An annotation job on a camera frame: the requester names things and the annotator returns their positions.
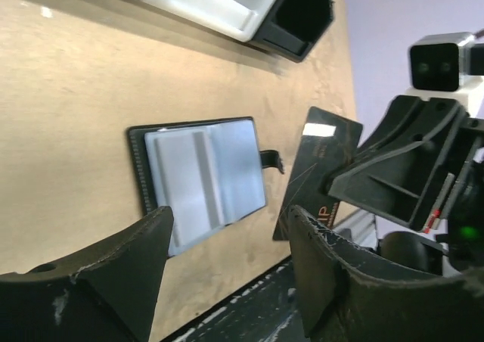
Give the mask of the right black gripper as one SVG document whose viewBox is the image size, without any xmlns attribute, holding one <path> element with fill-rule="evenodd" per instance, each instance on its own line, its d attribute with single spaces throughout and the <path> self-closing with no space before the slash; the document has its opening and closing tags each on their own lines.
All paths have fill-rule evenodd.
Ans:
<svg viewBox="0 0 484 342">
<path fill-rule="evenodd" d="M 457 176 L 472 141 L 457 100 L 399 95 L 352 161 L 325 177 L 338 200 L 420 231 L 448 175 Z"/>
</svg>

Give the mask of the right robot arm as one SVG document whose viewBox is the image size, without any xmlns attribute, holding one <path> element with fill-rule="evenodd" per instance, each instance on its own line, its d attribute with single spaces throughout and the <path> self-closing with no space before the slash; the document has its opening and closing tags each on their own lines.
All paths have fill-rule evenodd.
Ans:
<svg viewBox="0 0 484 342">
<path fill-rule="evenodd" d="M 324 183 L 332 197 L 401 226 L 382 257 L 440 274 L 483 265 L 483 122 L 455 99 L 392 100 L 353 160 Z"/>
</svg>

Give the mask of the black leather card holder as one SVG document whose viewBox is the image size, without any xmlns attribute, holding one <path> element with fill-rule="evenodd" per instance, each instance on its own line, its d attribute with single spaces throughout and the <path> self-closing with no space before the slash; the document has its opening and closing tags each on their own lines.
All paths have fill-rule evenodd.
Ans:
<svg viewBox="0 0 484 342">
<path fill-rule="evenodd" d="M 142 212 L 172 209 L 169 257 L 265 207 L 264 169 L 284 171 L 252 117 L 130 126 L 126 138 Z"/>
</svg>

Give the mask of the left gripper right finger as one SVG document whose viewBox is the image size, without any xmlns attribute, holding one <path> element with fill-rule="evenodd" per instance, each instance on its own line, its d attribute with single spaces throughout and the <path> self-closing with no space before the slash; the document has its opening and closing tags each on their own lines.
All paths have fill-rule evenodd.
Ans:
<svg viewBox="0 0 484 342">
<path fill-rule="evenodd" d="M 450 278 L 389 261 L 289 212 L 296 299 L 312 341 L 481 341 L 483 270 Z"/>
</svg>

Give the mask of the black VIP card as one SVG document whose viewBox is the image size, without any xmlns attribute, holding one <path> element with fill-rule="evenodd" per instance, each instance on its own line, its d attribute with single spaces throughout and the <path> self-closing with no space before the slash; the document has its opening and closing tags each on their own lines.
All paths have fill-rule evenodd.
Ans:
<svg viewBox="0 0 484 342">
<path fill-rule="evenodd" d="M 290 206 L 299 205 L 332 228 L 340 201 L 327 194 L 330 174 L 351 163 L 363 125 L 318 107 L 310 107 L 302 128 L 290 178 L 272 236 L 289 239 Z"/>
</svg>

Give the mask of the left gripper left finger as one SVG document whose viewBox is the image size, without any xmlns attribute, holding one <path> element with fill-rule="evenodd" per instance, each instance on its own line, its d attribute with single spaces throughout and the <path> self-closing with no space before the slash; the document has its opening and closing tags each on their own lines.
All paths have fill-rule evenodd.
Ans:
<svg viewBox="0 0 484 342">
<path fill-rule="evenodd" d="M 126 229 L 27 273 L 1 276 L 3 341 L 147 341 L 174 218 Z"/>
</svg>

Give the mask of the black white card sorting tray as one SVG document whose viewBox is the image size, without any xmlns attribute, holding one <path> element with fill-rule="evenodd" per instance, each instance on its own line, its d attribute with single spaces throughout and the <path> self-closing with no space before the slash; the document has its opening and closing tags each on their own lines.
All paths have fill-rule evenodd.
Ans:
<svg viewBox="0 0 484 342">
<path fill-rule="evenodd" d="M 138 1 L 296 63 L 334 20 L 333 0 Z"/>
</svg>

